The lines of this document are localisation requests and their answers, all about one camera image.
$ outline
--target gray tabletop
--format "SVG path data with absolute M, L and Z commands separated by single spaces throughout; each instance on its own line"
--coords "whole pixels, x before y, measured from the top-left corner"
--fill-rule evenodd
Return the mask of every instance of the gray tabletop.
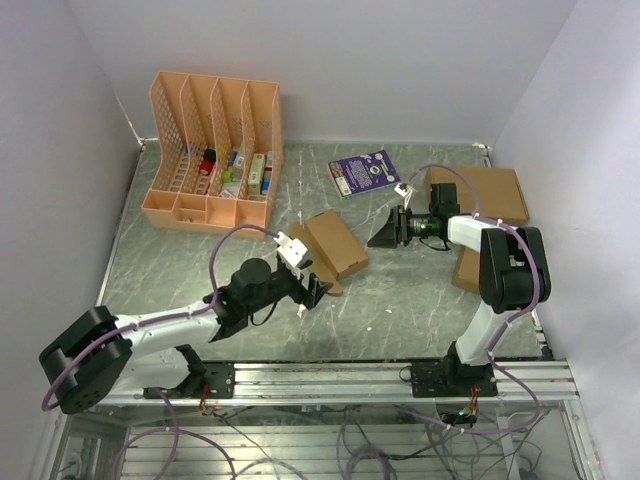
M 400 197 L 392 188 L 341 200 L 326 164 L 386 149 L 402 178 L 425 163 L 482 166 L 479 148 L 405 144 L 288 144 L 270 227 L 288 232 L 292 222 L 334 208 L 362 245 L 386 220 Z M 150 142 L 130 191 L 103 303 L 114 314 L 141 314 L 183 306 L 210 293 L 207 264 L 219 236 L 157 229 L 141 210 L 160 162 Z M 423 182 L 415 211 L 426 210 Z M 302 318 L 290 300 L 272 319 L 234 337 L 195 346 L 205 360 L 337 360 L 441 356 L 469 325 L 480 299 L 451 285 L 457 251 L 436 252 L 418 242 L 397 250 L 368 249 L 370 264 L 341 282 L 341 297 L 326 297 Z M 216 259 L 219 285 L 247 258 L 275 265 L 270 240 L 232 238 Z M 256 315 L 259 321 L 265 312 Z M 531 321 L 510 330 L 499 355 L 533 356 L 540 350 Z

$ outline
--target organizer compartment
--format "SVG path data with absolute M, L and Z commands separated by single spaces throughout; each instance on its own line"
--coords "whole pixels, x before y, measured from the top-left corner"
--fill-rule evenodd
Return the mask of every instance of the organizer compartment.
M 268 227 L 283 162 L 280 89 L 277 83 L 160 72 L 151 105 L 162 159 L 142 208 L 153 225 L 223 233 L 241 223 Z M 231 152 L 244 145 L 245 169 L 237 198 L 220 197 Z M 216 151 L 209 175 L 203 153 Z M 273 151 L 269 191 L 249 197 L 254 153 Z M 244 230 L 244 236 L 262 236 Z

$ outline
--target brown cardboard box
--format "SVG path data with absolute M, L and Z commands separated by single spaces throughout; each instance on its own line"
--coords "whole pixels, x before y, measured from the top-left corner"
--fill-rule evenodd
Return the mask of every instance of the brown cardboard box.
M 501 218 L 509 225 L 524 225 L 529 212 L 524 203 L 520 183 L 511 168 L 455 167 L 478 192 L 480 213 L 484 217 Z M 425 177 L 427 192 L 434 183 L 455 183 L 460 213 L 473 213 L 475 202 L 469 187 L 455 174 L 443 168 L 430 168 Z
M 529 212 L 520 189 L 516 172 L 510 168 L 456 167 L 474 186 L 480 199 L 480 213 L 484 217 L 514 225 L 524 225 L 529 220 Z M 473 195 L 465 183 L 453 173 L 442 168 L 430 168 L 427 176 L 427 191 L 433 183 L 454 182 L 458 192 L 460 213 L 472 213 L 475 208 Z M 462 248 L 453 270 L 451 283 L 476 294 L 480 293 L 478 278 L 480 254 Z
M 333 283 L 330 295 L 342 294 L 338 281 L 369 264 L 369 256 L 333 209 L 308 219 L 304 227 L 294 223 L 289 233 L 311 250 L 311 271 Z

